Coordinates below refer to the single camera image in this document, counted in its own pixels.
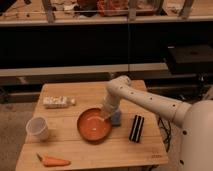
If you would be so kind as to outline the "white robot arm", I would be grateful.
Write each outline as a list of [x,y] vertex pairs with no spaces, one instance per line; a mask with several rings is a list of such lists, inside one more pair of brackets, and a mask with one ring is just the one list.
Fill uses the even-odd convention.
[[128,76],[106,83],[101,116],[111,117],[122,99],[173,122],[182,129],[180,171],[213,171],[213,100],[194,104],[160,96],[131,86]]

